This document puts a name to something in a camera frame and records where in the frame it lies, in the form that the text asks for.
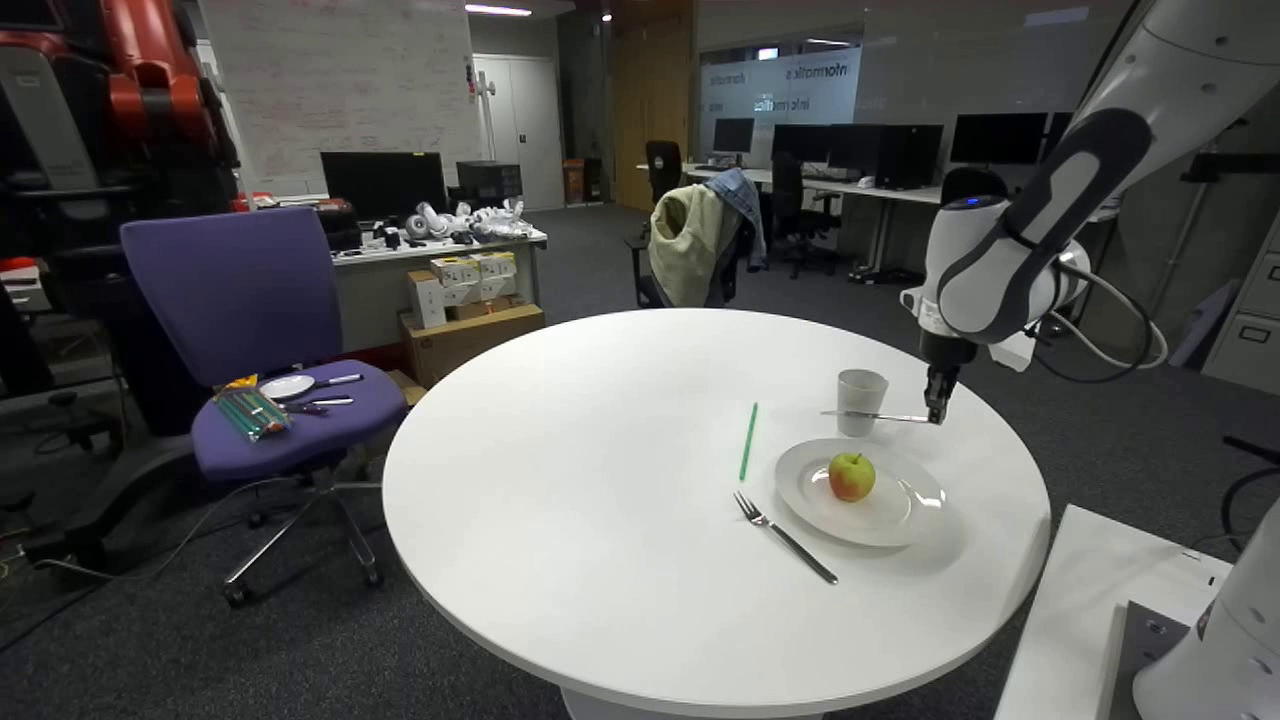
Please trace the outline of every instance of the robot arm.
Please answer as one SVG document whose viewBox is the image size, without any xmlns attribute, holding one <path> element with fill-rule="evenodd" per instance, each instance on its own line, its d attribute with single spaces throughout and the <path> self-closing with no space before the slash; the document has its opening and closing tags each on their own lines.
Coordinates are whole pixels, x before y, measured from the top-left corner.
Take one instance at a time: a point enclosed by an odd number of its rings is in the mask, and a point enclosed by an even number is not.
<svg viewBox="0 0 1280 720">
<path fill-rule="evenodd" d="M 1011 203 L 939 206 L 915 303 L 936 425 L 977 344 L 1008 338 L 1075 290 L 1062 257 L 1098 203 L 1214 141 L 1278 88 L 1278 32 L 1271 0 L 1162 0 Z"/>
</svg>

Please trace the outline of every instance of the white cup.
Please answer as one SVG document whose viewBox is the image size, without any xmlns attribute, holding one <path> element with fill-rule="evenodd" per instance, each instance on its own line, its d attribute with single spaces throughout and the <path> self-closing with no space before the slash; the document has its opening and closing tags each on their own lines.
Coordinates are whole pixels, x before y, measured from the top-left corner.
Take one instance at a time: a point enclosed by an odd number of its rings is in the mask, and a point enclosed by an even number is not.
<svg viewBox="0 0 1280 720">
<path fill-rule="evenodd" d="M 835 428 L 839 436 L 870 436 L 881 402 L 884 402 L 887 379 L 870 366 L 843 366 L 835 375 Z"/>
</svg>

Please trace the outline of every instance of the door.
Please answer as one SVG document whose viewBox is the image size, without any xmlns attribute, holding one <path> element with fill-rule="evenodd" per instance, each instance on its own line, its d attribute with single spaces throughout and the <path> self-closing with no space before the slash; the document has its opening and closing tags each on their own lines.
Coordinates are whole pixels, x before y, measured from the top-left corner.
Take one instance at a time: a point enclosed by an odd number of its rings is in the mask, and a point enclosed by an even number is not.
<svg viewBox="0 0 1280 720">
<path fill-rule="evenodd" d="M 523 206 L 561 206 L 561 83 L 548 55 L 475 52 L 484 75 L 475 92 L 484 159 L 519 162 Z"/>
</svg>

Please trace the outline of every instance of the chair backrest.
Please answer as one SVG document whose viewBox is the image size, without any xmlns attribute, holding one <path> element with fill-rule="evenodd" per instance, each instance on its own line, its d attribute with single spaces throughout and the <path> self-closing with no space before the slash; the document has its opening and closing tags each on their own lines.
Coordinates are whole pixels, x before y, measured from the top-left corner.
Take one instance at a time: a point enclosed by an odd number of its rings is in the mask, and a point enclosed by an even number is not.
<svg viewBox="0 0 1280 720">
<path fill-rule="evenodd" d="M 775 151 L 771 154 L 771 236 L 788 233 L 801 206 L 804 206 L 801 154 Z"/>
<path fill-rule="evenodd" d="M 671 142 L 671 141 L 650 141 L 650 142 L 645 142 L 645 162 L 650 162 L 654 203 L 658 203 L 659 196 L 669 196 L 671 187 L 679 187 L 679 176 L 684 176 L 684 169 L 679 169 L 679 142 Z"/>
<path fill-rule="evenodd" d="M 943 176 L 943 203 L 964 196 L 1008 196 L 1003 181 L 985 169 L 949 169 Z"/>
<path fill-rule="evenodd" d="M 133 219 L 119 246 L 163 337 L 208 386 L 340 356 L 337 272 L 313 206 Z"/>
</svg>

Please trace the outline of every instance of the fork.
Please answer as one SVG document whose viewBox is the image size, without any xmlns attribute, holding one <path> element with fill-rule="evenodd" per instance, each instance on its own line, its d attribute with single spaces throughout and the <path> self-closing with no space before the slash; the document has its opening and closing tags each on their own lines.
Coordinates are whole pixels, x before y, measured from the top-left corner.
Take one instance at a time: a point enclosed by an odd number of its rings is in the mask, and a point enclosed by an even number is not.
<svg viewBox="0 0 1280 720">
<path fill-rule="evenodd" d="M 792 531 L 775 528 L 744 493 L 733 493 L 733 498 L 747 517 L 747 525 L 782 537 L 822 581 L 835 583 L 835 573 L 828 573 L 828 562 L 822 562 Z"/>
</svg>

